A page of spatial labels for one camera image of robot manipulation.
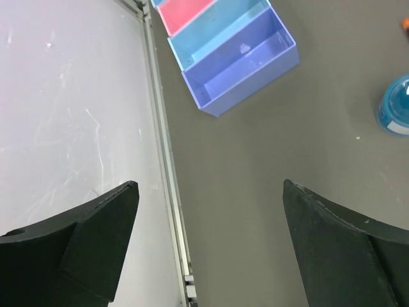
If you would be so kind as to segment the light blue drawer bin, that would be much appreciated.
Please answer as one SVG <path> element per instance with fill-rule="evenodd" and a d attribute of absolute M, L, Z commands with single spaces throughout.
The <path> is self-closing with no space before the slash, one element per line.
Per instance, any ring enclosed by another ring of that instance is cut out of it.
<path fill-rule="evenodd" d="M 270 7 L 269 1 L 214 1 L 167 39 L 180 70 L 188 70 Z"/>

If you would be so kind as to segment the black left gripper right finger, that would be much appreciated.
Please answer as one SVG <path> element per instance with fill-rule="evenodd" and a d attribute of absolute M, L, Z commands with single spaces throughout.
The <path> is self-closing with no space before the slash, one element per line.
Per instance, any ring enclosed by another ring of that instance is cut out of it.
<path fill-rule="evenodd" d="M 408 306 L 408 230 L 288 179 L 282 200 L 309 306 Z"/>

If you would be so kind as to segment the pink plastic drawer bin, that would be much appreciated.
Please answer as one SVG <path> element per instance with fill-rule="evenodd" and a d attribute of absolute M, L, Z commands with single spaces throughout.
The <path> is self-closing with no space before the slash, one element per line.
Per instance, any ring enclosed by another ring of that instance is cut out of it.
<path fill-rule="evenodd" d="M 157 6 L 167 34 L 174 36 L 207 9 L 212 0 L 168 0 Z"/>

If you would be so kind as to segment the blue round jar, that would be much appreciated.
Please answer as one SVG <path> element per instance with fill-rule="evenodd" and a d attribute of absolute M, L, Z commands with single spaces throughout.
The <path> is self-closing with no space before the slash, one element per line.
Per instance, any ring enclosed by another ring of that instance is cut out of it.
<path fill-rule="evenodd" d="M 388 133 L 408 137 L 408 74 L 389 85 L 378 106 L 376 119 Z"/>

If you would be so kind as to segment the purple plastic drawer bin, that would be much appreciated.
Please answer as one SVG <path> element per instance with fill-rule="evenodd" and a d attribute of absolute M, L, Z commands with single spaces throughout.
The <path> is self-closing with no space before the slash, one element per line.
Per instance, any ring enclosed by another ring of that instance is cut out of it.
<path fill-rule="evenodd" d="M 182 76 L 197 108 L 219 117 L 299 63 L 296 41 L 269 6 Z"/>

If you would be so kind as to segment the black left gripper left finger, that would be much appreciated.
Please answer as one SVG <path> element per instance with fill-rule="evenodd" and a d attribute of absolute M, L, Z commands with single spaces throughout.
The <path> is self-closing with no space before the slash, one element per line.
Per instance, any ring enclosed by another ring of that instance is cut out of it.
<path fill-rule="evenodd" d="M 114 301 L 139 204 L 128 181 L 1 236 L 1 306 L 107 306 Z"/>

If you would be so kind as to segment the blue end drawer bin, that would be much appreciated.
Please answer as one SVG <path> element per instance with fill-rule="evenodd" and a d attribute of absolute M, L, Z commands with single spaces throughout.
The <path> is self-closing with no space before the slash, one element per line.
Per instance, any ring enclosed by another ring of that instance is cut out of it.
<path fill-rule="evenodd" d="M 162 5 L 166 0 L 151 0 L 152 6 L 157 9 L 158 6 Z"/>

